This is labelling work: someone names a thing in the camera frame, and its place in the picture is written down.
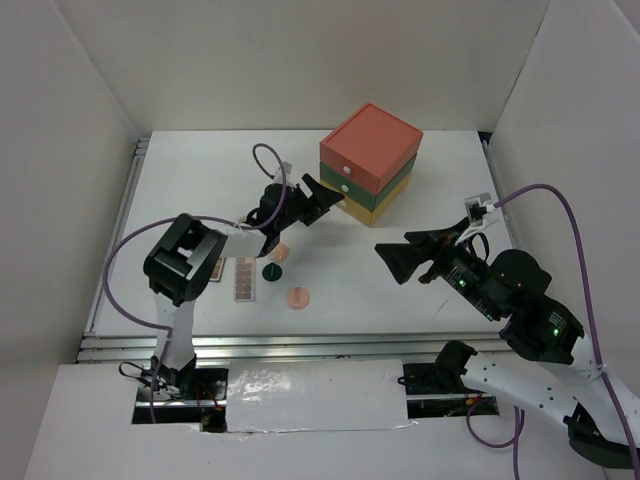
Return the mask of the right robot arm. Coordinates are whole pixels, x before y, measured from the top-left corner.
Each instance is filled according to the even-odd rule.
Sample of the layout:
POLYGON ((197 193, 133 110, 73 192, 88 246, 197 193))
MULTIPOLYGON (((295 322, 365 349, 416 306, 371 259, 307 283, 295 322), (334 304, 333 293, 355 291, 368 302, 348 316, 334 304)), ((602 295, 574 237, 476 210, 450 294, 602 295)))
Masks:
POLYGON ((519 357, 553 375, 558 386, 537 383, 497 365, 473 347, 451 340, 435 360, 435 379, 501 397, 566 431, 570 447, 607 469, 639 465, 639 399, 596 360, 586 330, 571 311, 547 296, 551 276, 528 253, 500 252, 486 262, 459 242, 458 226, 408 232, 401 244, 375 252, 399 284, 424 264, 422 284, 441 279, 490 321, 504 321, 500 338, 519 357))

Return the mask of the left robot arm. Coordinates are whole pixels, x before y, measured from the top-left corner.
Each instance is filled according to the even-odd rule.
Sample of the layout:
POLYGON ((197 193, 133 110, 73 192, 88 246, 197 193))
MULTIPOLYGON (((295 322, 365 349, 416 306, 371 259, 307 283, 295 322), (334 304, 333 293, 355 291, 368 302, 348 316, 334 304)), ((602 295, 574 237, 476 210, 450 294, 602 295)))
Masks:
POLYGON ((140 382, 155 393, 189 396, 196 386, 193 345, 195 302, 204 292, 221 258, 261 258, 280 243, 280 234, 300 222, 309 226, 344 199, 308 174, 302 177, 306 195, 296 184, 280 181, 267 185, 259 204, 227 232, 212 229, 196 217, 182 213, 147 254, 143 273, 154 294, 157 322, 139 325, 158 331, 151 367, 140 382))

